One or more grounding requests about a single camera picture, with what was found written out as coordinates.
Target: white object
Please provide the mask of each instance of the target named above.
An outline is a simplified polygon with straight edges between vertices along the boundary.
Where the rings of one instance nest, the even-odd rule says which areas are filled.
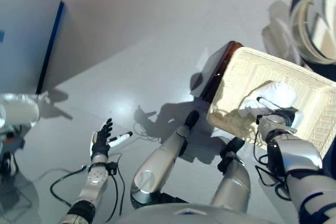
[[[20,124],[33,126],[38,120],[39,108],[27,95],[0,95],[0,128]]]
[[[262,102],[257,101],[258,97],[264,98],[261,100]],[[289,108],[296,100],[296,93],[290,85],[274,81],[254,90],[246,97],[239,107],[239,114],[245,117],[251,113],[256,118],[257,115],[270,113],[273,107],[265,104],[265,99],[269,104],[273,103],[281,108]]]
[[[109,146],[111,148],[116,147],[117,145],[119,145],[122,142],[126,141],[130,137],[131,137],[130,133],[125,133],[125,134],[122,134],[120,136],[116,136],[116,137],[114,137],[114,140],[112,140],[111,142],[109,142]]]
[[[120,136],[116,136],[116,137],[112,138],[113,140],[111,142],[109,142],[108,144],[109,144],[110,148],[114,148],[117,145],[119,145],[122,142],[129,139],[130,137],[131,137],[131,134],[128,132],[128,133],[125,133],[125,134],[122,134]],[[97,139],[97,132],[95,131],[92,134],[92,138],[91,138],[91,142],[90,142],[90,157],[92,156],[92,147],[93,147],[93,143],[96,141],[96,139]]]

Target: floor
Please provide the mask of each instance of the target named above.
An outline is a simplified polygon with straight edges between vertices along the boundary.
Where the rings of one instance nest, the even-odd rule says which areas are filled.
[[[134,211],[129,193],[132,177],[159,146],[158,139],[165,139],[194,108],[205,116],[206,104],[190,95],[193,74],[230,40],[265,51],[262,30],[269,24],[268,8],[279,0],[64,1],[67,9],[45,83],[54,106],[43,112],[26,135],[24,150],[16,153],[20,174],[8,191],[16,192],[18,203],[0,223],[8,223],[4,217],[11,223],[56,223],[68,208],[51,196],[49,186],[66,174],[64,169],[89,164],[92,131],[109,117],[115,135],[135,133],[115,150],[123,155],[123,214]],[[165,192],[189,202],[209,203],[222,178],[216,168],[218,135],[229,137],[217,130],[191,137],[187,155],[177,160]],[[251,151],[252,146],[245,145],[238,153],[251,178],[248,213],[275,223],[297,223],[292,204],[261,185]],[[74,200],[84,179],[85,174],[69,178],[56,191]],[[118,185],[121,192],[120,178]],[[111,182],[94,223],[107,219],[114,199]]]

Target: wicker basket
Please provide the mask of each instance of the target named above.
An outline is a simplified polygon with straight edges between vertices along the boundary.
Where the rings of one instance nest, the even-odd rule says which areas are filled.
[[[252,115],[243,118],[238,108],[253,90],[272,81],[291,85],[297,94],[293,107],[304,113],[296,136],[313,143],[325,156],[336,134],[336,82],[291,62],[241,47],[223,75],[208,111],[210,124],[253,143],[257,124]],[[266,144],[257,139],[257,145]]]

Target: white cloth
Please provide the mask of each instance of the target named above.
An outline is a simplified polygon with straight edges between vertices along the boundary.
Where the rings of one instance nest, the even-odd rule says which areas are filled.
[[[251,113],[254,117],[257,117],[260,114],[270,113],[270,109],[257,101],[258,97],[265,98],[281,108],[289,108],[295,102],[297,96],[294,88],[290,85],[281,81],[274,81],[254,90],[244,98],[239,107],[239,114],[245,117],[248,113]]]

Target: white wall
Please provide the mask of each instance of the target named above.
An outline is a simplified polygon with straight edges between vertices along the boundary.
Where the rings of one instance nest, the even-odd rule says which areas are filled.
[[[59,2],[0,0],[0,92],[36,92]]]

